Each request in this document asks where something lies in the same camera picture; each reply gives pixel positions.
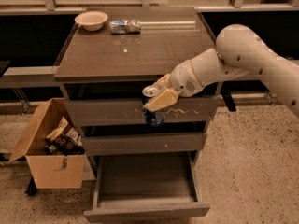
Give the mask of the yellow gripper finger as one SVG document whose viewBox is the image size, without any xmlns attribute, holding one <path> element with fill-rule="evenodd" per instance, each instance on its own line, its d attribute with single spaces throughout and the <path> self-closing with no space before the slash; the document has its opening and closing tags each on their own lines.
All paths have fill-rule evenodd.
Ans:
<svg viewBox="0 0 299 224">
<path fill-rule="evenodd" d="M 169 78 L 170 75 L 166 74 L 163 77 L 159 78 L 154 84 L 153 87 L 157 88 L 158 90 L 168 87 L 169 86 Z"/>
<path fill-rule="evenodd" d="M 144 104 L 144 107 L 150 112 L 156 112 L 170 105 L 173 105 L 178 100 L 178 93 L 173 89 L 165 89 L 157 96 L 151 98 Z"/>
</svg>

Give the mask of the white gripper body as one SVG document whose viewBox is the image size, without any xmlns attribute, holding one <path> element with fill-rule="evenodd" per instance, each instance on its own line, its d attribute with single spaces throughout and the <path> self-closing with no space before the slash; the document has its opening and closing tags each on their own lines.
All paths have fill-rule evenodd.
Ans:
<svg viewBox="0 0 299 224">
<path fill-rule="evenodd" d="M 170 74 L 170 84 L 181 97 L 191 97 L 203 90 L 204 86 L 198 80 L 192 67 L 192 62 L 186 60 L 177 65 Z"/>
</svg>

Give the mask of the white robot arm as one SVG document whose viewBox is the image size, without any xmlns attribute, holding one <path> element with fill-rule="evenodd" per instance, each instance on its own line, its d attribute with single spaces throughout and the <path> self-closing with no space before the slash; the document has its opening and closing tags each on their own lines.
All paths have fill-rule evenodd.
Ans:
<svg viewBox="0 0 299 224">
<path fill-rule="evenodd" d="M 254 75 L 299 116 L 299 65 L 276 54 L 249 27 L 233 24 L 220 31 L 216 47 L 177 65 L 173 71 L 143 89 L 144 107 L 155 112 L 192 97 L 204 87 Z"/>
</svg>

